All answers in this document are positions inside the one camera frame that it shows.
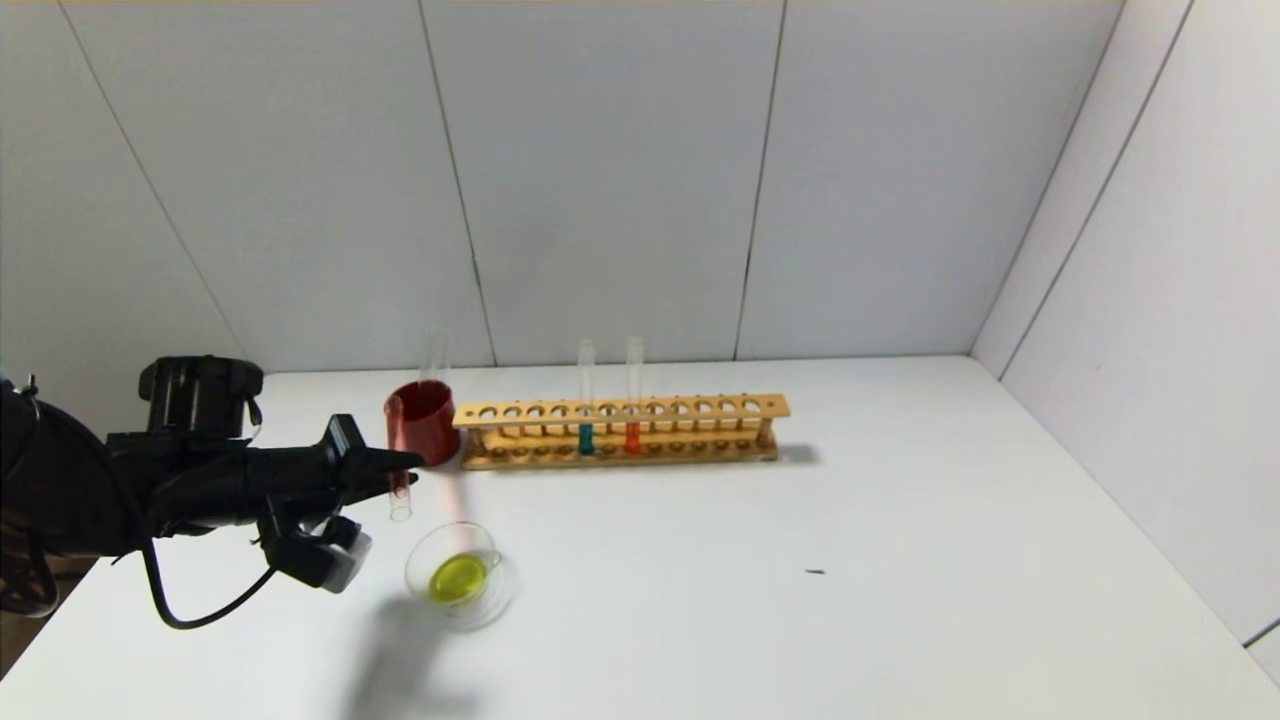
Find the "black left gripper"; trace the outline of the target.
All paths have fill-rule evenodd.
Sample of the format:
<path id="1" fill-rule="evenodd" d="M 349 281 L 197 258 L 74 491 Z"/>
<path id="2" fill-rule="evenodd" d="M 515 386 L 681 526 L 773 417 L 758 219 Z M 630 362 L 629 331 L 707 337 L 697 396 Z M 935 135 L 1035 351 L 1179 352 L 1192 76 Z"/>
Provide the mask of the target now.
<path id="1" fill-rule="evenodd" d="M 253 436 L 242 439 L 248 477 L 242 507 L 244 527 L 280 514 L 287 525 L 314 528 L 338 514 L 346 502 L 374 498 L 385 498 L 392 507 L 407 507 L 417 480 L 412 470 L 426 466 L 420 454 L 365 446 L 348 415 L 332 416 L 315 445 L 260 448 L 255 441 Z M 352 457 L 360 480 L 351 487 L 347 466 Z"/>

